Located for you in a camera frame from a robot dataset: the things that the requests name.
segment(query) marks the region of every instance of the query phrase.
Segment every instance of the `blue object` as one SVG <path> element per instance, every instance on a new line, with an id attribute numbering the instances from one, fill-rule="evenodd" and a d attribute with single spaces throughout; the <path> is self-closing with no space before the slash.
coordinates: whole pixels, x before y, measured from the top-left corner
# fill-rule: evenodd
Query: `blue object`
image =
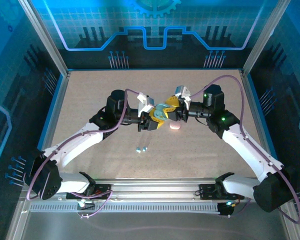
<path id="1" fill-rule="evenodd" d="M 18 159 L 22 160 L 22 161 L 25 161 L 25 162 L 27 161 L 27 160 L 23 159 L 21 156 L 18 156 Z"/>
<path id="2" fill-rule="evenodd" d="M 170 105 L 165 104 L 165 103 L 157 104 L 157 105 L 155 106 L 155 111 L 154 111 L 153 115 L 154 115 L 157 119 L 166 121 L 167 118 L 166 118 L 165 113 L 163 112 L 163 109 L 166 109 L 166 108 L 170 108 Z"/>

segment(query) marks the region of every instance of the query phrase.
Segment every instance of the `blue wall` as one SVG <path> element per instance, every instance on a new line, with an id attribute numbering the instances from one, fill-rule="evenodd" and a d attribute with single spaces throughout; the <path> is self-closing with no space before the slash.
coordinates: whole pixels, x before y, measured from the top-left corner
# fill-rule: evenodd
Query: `blue wall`
<path id="1" fill-rule="evenodd" d="M 12 160 L 37 147 L 59 76 L 19 2 L 0 0 L 0 239 L 23 184 Z"/>
<path id="2" fill-rule="evenodd" d="M 34 1 L 70 69 L 242 68 L 276 1 L 153 3 Z"/>
<path id="3" fill-rule="evenodd" d="M 297 169 L 300 189 L 300 0 L 291 0 L 251 77 L 278 159 Z"/>

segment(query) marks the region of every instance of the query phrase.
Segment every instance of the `beige tabletop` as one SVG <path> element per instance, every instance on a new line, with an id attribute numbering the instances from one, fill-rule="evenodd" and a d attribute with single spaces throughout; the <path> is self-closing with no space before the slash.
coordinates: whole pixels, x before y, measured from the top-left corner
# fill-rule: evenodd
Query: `beige tabletop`
<path id="1" fill-rule="evenodd" d="M 115 89 L 132 89 L 149 95 L 155 104 L 163 103 L 185 85 L 192 94 L 221 75 L 238 70 L 109 70 L 71 73 L 52 145 L 77 132 L 106 105 Z M 240 116 L 241 95 L 230 78 L 220 80 L 226 109 Z M 202 96 L 193 101 L 202 101 Z M 128 97 L 131 108 L 138 108 L 134 95 Z M 243 124 L 259 143 L 256 126 L 245 97 Z M 147 146 L 146 152 L 136 148 Z M 215 178 L 227 172 L 255 177 L 246 162 L 207 126 L 190 118 L 179 130 L 168 121 L 154 131 L 138 132 L 137 125 L 121 126 L 104 141 L 73 159 L 61 172 L 86 172 L 96 179 L 112 178 Z"/>

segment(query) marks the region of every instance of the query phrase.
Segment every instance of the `metal bar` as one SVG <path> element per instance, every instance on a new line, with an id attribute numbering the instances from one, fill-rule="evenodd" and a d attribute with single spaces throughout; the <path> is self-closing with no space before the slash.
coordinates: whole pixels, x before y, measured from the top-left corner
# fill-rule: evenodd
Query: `metal bar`
<path id="1" fill-rule="evenodd" d="M 203 68 L 206 68 L 207 59 L 208 59 L 208 55 L 207 55 L 207 56 L 205 56 L 205 58 L 204 58 L 204 64 L 203 64 Z"/>
<path id="2" fill-rule="evenodd" d="M 264 113 L 264 116 L 267 116 L 274 108 L 275 108 L 274 106 L 269 108 L 268 111 Z"/>
<path id="3" fill-rule="evenodd" d="M 270 17 L 266 21 L 262 32 L 259 35 L 255 45 L 251 53 L 249 54 L 244 66 L 243 72 L 245 75 L 248 75 L 253 68 L 254 64 L 256 63 L 259 55 L 263 51 L 264 47 L 266 46 L 271 34 L 275 30 L 277 24 L 279 23 L 281 17 L 286 11 L 291 0 L 279 0 L 276 6 L 274 7 Z"/>
<path id="4" fill-rule="evenodd" d="M 200 196 L 195 195 L 199 189 L 199 184 L 214 184 L 212 178 L 180 178 L 180 179 L 104 179 L 96 180 L 96 184 L 111 184 L 113 201 L 124 203 L 225 203 L 228 200 L 200 200 Z M 28 186 L 22 189 L 20 199 L 24 200 Z M 65 193 L 59 193 L 46 201 L 67 200 Z"/>
<path id="5" fill-rule="evenodd" d="M 21 165 L 25 165 L 25 163 L 24 162 L 21 162 L 21 161 L 18 161 L 14 156 L 11 158 L 11 161 L 12 162 L 17 162 L 17 163 L 19 163 L 19 164 L 21 164 Z"/>
<path id="6" fill-rule="evenodd" d="M 23 185 L 21 185 L 21 184 L 19 184 L 19 183 L 16 183 L 16 182 L 14 182 L 13 180 L 10 180 L 10 181 L 9 181 L 9 184 L 10 184 L 10 185 L 17 185 L 17 186 L 22 187 L 22 188 L 24 187 Z"/>
<path id="7" fill-rule="evenodd" d="M 262 97 L 260 97 L 259 102 L 260 103 L 263 102 L 264 99 L 272 92 L 272 90 L 273 90 L 272 88 L 269 91 L 266 90 L 265 93 L 262 95 Z"/>
<path id="8" fill-rule="evenodd" d="M 102 202 L 88 203 L 78 210 L 77 202 L 44 201 L 32 202 L 30 212 L 36 213 L 91 213 L 99 209 Z M 103 213 L 200 213 L 219 214 L 216 202 L 119 202 L 109 201 L 102 209 Z"/>
<path id="9" fill-rule="evenodd" d="M 272 98 L 273 98 L 274 96 L 275 96 L 275 94 L 269 96 L 268 99 L 266 99 L 265 101 L 263 101 L 263 102 L 261 103 L 261 108 L 264 108 L 265 105 L 266 105 L 268 102 L 272 101 Z"/>
<path id="10" fill-rule="evenodd" d="M 21 156 L 18 156 L 18 159 L 21 160 L 21 161 L 24 161 L 24 162 L 27 161 L 27 160 L 23 159 Z"/>
<path id="11" fill-rule="evenodd" d="M 111 56 L 108 56 L 108 59 L 109 59 L 110 67 L 111 67 L 111 69 L 113 69 L 112 63 L 111 63 Z"/>
<path id="12" fill-rule="evenodd" d="M 273 103 L 274 103 L 274 102 L 273 102 L 272 100 L 270 100 L 270 102 L 268 102 L 266 105 L 261 106 L 262 112 L 265 112 L 265 111 L 267 110 L 267 108 L 268 108 L 269 106 L 271 106 Z"/>
<path id="13" fill-rule="evenodd" d="M 55 134 L 58 117 L 61 111 L 61 106 L 65 98 L 67 85 L 69 82 L 69 75 L 63 76 L 60 82 L 58 82 L 57 88 L 55 90 L 54 95 L 56 95 L 55 102 L 51 103 L 51 117 L 49 119 L 49 122 L 47 122 L 47 127 L 44 132 L 44 135 L 42 135 L 42 143 L 40 144 L 39 148 L 40 150 L 46 149 L 47 147 L 50 147 L 52 144 L 53 136 Z"/>
<path id="14" fill-rule="evenodd" d="M 245 94 L 248 100 L 248 104 L 250 106 L 250 110 L 252 113 L 253 120 L 255 122 L 256 131 L 258 133 L 261 146 L 268 152 L 271 153 L 269 143 L 267 141 L 266 132 L 264 129 L 264 126 L 262 124 L 262 120 L 258 111 L 257 102 L 259 101 L 254 97 L 252 86 L 249 83 L 247 75 L 245 75 L 243 72 L 241 72 L 241 80 L 242 85 L 245 90 Z"/>
<path id="15" fill-rule="evenodd" d="M 275 103 L 276 103 L 276 101 L 277 101 L 277 98 L 270 104 L 270 105 L 268 105 L 268 106 L 265 106 L 264 108 L 263 108 L 263 112 L 266 112 L 269 108 L 271 108 L 271 107 L 275 107 Z"/>
<path id="16" fill-rule="evenodd" d="M 18 163 L 15 164 L 15 167 L 23 170 L 25 169 L 24 167 L 20 166 Z"/>
<path id="17" fill-rule="evenodd" d="M 52 37 L 50 36 L 48 30 L 46 29 L 46 26 L 41 20 L 41 17 L 37 12 L 36 8 L 34 7 L 31 1 L 28 0 L 18 0 L 18 1 L 21 7 L 23 8 L 25 14 L 29 18 L 36 33 L 39 35 L 39 38 L 43 42 L 45 48 L 47 49 L 56 67 L 58 68 L 58 70 L 63 76 L 66 76 L 68 72 L 68 68 L 63 58 L 61 57 Z"/>
<path id="18" fill-rule="evenodd" d="M 288 214 L 293 219 L 298 219 L 298 214 L 295 209 L 295 206 L 293 202 L 286 202 L 284 205 L 282 205 L 281 210 L 284 211 L 286 214 Z M 284 217 L 282 214 L 280 214 L 280 217 L 283 221 L 283 224 L 285 224 L 286 227 L 286 233 L 287 233 L 287 239 L 290 240 L 300 240 L 300 224 L 294 224 L 292 221 Z"/>
<path id="19" fill-rule="evenodd" d="M 15 171 L 17 171 L 17 172 L 19 172 L 19 173 L 21 173 L 21 174 L 23 174 L 23 173 L 24 173 L 23 171 L 21 171 L 21 170 L 18 170 L 18 169 L 16 169 L 16 168 L 12 167 L 11 165 L 9 165 L 9 166 L 8 166 L 8 169 L 15 170 Z"/>
<path id="20" fill-rule="evenodd" d="M 17 203 L 5 240 L 22 239 L 29 215 L 30 205 L 31 203 L 29 201 L 19 201 Z"/>

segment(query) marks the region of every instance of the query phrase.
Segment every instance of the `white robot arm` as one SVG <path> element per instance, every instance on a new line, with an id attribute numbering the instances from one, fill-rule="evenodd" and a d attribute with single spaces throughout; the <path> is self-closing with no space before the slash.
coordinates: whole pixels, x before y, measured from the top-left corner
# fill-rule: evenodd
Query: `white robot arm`
<path id="1" fill-rule="evenodd" d="M 257 179 L 226 173 L 216 179 L 215 189 L 220 199 L 227 194 L 236 194 L 253 199 L 266 212 L 271 212 L 283 203 L 292 199 L 291 192 L 282 179 L 278 177 L 276 170 L 272 167 L 275 165 L 289 179 L 293 187 L 296 187 L 296 173 L 293 169 L 285 168 L 281 162 L 269 156 L 269 154 L 246 132 L 242 134 L 240 121 L 229 111 L 225 110 L 224 94 L 218 85 L 211 85 L 204 92 L 203 102 L 191 101 L 190 92 L 184 87 L 177 88 L 175 96 L 168 98 L 160 108 L 154 107 L 152 98 L 140 93 L 139 108 L 133 109 L 127 105 L 123 112 L 124 91 L 115 90 L 107 99 L 106 107 L 93 116 L 76 134 L 82 134 L 75 139 L 72 136 L 65 141 L 45 149 L 38 156 L 33 155 L 35 159 L 31 166 L 28 166 L 25 174 L 25 182 L 29 185 L 33 179 L 34 173 L 38 166 L 51 153 L 56 151 L 44 169 L 40 172 L 35 180 L 33 190 L 42 198 L 48 199 L 55 193 L 82 193 L 85 196 L 94 194 L 95 182 L 87 174 L 80 173 L 59 173 L 72 159 L 81 154 L 87 148 L 94 144 L 100 143 L 107 138 L 112 132 L 99 133 L 97 130 L 110 129 L 116 125 L 122 116 L 121 124 L 137 124 L 138 131 L 156 130 L 166 119 L 173 121 L 188 121 L 188 117 L 204 118 L 212 132 L 216 133 L 219 138 L 236 150 L 245 162 L 251 167 Z M 266 161 L 259 152 L 268 156 L 270 162 Z"/>

